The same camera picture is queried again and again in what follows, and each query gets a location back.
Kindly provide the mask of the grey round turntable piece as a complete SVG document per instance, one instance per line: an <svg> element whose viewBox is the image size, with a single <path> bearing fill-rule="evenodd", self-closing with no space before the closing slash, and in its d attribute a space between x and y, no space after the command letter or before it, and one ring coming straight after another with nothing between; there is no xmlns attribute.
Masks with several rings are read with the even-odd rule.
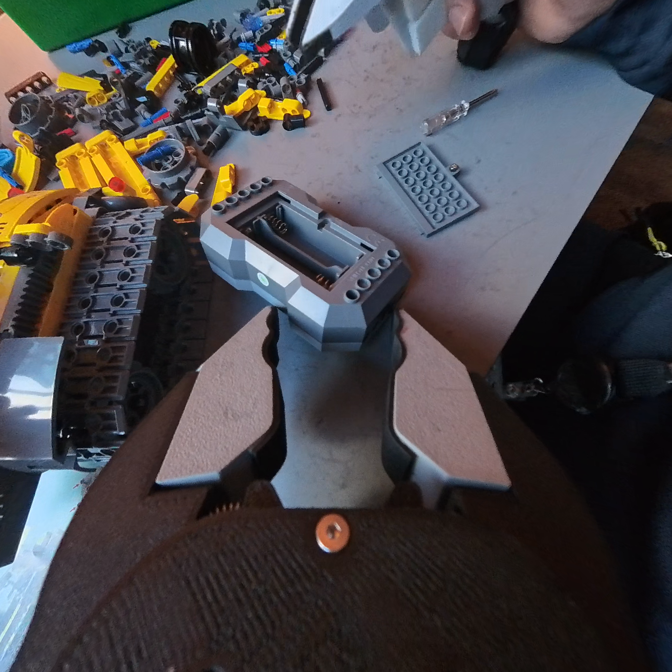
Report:
<svg viewBox="0 0 672 672"><path fill-rule="evenodd" d="M198 167L198 155L180 140L158 141L137 157L148 182L156 189L184 190Z"/></svg>

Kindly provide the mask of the green plastic bin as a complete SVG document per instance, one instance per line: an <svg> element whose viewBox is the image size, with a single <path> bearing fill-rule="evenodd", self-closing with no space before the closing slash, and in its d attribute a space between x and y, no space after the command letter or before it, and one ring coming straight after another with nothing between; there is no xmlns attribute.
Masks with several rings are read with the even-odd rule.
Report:
<svg viewBox="0 0 672 672"><path fill-rule="evenodd" d="M8 17L39 49L50 52L123 23L186 7L200 13L203 1L2 1Z"/></svg>

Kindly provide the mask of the yellow tracked robot model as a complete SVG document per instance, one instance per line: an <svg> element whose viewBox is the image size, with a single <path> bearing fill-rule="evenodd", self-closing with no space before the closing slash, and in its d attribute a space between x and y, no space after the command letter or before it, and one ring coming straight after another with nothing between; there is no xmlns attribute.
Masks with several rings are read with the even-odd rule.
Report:
<svg viewBox="0 0 672 672"><path fill-rule="evenodd" d="M1 202L1 467L92 471L204 359L213 274L172 206L101 189Z"/></svg>

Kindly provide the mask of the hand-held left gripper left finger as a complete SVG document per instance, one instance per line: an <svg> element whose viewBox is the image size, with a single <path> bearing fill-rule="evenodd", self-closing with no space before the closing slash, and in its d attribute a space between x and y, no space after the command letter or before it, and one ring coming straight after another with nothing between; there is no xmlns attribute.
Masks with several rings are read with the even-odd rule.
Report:
<svg viewBox="0 0 672 672"><path fill-rule="evenodd" d="M265 308L201 365L155 483L243 494L287 455L279 319Z"/></svg>

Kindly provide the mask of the pile of small building pieces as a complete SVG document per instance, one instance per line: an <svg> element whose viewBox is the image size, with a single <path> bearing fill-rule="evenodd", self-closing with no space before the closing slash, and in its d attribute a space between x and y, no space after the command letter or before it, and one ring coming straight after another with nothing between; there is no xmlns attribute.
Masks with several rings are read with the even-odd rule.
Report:
<svg viewBox="0 0 672 672"><path fill-rule="evenodd" d="M187 126L195 143L197 121L212 126L202 151L213 156L230 129L263 134L270 120L286 130L310 117L304 80L320 67L325 46L303 55L286 42L291 1L258 1L239 12L227 32L226 21L209 21L219 52L216 70L204 79L180 70L167 42L130 40L131 27L115 28L108 42L95 36L64 47L73 55L102 55L105 72L59 75L56 99L42 93L53 82L42 75L6 94L17 149L15 188L1 178L1 202L36 190L43 163L56 165L63 187L102 188L110 196L137 196L158 202L137 157L166 139L160 128Z"/></svg>

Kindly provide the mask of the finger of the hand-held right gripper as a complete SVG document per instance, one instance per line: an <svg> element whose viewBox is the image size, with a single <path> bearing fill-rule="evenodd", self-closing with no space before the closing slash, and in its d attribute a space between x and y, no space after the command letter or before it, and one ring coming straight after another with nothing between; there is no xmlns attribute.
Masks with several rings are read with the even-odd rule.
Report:
<svg viewBox="0 0 672 672"><path fill-rule="evenodd" d="M391 26L407 51L419 56L445 26L446 2L379 1L365 20L375 33Z"/></svg>
<svg viewBox="0 0 672 672"><path fill-rule="evenodd" d="M292 50L320 50L368 12L367 1L291 1L286 42Z"/></svg>

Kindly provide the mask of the black badge reel with clip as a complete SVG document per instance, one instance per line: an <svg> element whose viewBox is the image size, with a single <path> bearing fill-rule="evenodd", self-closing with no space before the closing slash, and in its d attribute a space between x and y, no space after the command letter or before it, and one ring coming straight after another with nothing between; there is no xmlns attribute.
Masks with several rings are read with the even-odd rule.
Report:
<svg viewBox="0 0 672 672"><path fill-rule="evenodd" d="M653 399L671 393L671 363L659 359L570 358L548 380L535 378L505 382L502 399L524 401L554 397L583 415L614 402Z"/></svg>

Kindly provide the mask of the small clear-handled screwdriver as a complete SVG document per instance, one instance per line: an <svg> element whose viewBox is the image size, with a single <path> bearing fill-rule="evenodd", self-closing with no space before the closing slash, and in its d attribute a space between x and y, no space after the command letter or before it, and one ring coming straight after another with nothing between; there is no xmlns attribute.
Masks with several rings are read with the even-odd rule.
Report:
<svg viewBox="0 0 672 672"><path fill-rule="evenodd" d="M492 89L470 101L462 100L456 105L441 110L439 113L431 117L425 118L421 125L423 135L426 137L432 136L445 127L458 122L459 120L466 117L471 109L482 105L483 103L498 96L498 94L498 89Z"/></svg>

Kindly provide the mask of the person's right forearm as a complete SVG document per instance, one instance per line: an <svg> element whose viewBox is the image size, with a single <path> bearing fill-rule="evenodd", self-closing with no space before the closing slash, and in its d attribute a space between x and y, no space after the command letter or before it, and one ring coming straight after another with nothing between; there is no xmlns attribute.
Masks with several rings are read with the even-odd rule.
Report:
<svg viewBox="0 0 672 672"><path fill-rule="evenodd" d="M670 1L616 1L562 45L602 56L629 85L671 100Z"/></svg>

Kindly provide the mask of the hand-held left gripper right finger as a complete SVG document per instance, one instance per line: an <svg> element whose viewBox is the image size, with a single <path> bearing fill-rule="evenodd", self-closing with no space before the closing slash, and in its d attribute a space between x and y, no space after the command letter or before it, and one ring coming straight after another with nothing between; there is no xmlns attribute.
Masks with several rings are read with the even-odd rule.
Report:
<svg viewBox="0 0 672 672"><path fill-rule="evenodd" d="M427 509L456 489L507 492L511 479L464 364L405 310L391 319L382 464Z"/></svg>

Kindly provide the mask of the grey battery box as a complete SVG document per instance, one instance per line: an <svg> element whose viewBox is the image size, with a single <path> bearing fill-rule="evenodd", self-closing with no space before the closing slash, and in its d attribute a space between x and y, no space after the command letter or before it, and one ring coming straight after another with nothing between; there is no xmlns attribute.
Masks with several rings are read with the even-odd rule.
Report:
<svg viewBox="0 0 672 672"><path fill-rule="evenodd" d="M391 239L270 177L216 200L200 242L216 275L282 310L321 351L359 351L411 276Z"/></svg>

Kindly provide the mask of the black toy wheel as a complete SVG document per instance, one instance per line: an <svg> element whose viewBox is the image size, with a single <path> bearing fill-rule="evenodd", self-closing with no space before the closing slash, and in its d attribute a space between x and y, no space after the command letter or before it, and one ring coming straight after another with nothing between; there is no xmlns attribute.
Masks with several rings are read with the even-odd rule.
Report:
<svg viewBox="0 0 672 672"><path fill-rule="evenodd" d="M175 20L169 27L171 54L180 70L200 79L216 70L219 52L210 29L203 23Z"/></svg>

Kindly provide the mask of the yellow curved panel piece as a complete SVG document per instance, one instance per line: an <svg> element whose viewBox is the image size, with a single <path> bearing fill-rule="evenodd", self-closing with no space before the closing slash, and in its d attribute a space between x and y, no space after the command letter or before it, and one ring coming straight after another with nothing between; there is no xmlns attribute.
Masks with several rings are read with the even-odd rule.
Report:
<svg viewBox="0 0 672 672"><path fill-rule="evenodd" d="M236 186L236 167L233 163L224 164L218 170L214 181L214 191L211 206L223 202L233 195Z"/></svg>

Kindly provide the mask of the person's right hand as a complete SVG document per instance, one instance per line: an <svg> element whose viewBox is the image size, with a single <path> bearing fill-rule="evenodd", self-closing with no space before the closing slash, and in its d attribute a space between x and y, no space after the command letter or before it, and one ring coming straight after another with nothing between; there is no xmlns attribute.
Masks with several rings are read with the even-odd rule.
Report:
<svg viewBox="0 0 672 672"><path fill-rule="evenodd" d="M579 19L566 1L520 1L519 26L532 38L559 43L578 29ZM443 33L454 40L475 37L481 23L480 1L447 1Z"/></svg>

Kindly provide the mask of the grey studded battery cover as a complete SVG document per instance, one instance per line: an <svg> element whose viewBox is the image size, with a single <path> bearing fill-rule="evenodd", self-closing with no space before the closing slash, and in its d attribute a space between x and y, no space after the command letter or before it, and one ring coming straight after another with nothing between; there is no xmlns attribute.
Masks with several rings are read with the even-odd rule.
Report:
<svg viewBox="0 0 672 672"><path fill-rule="evenodd" d="M384 159L376 169L425 238L481 208L458 176L451 175L448 166L422 141Z"/></svg>

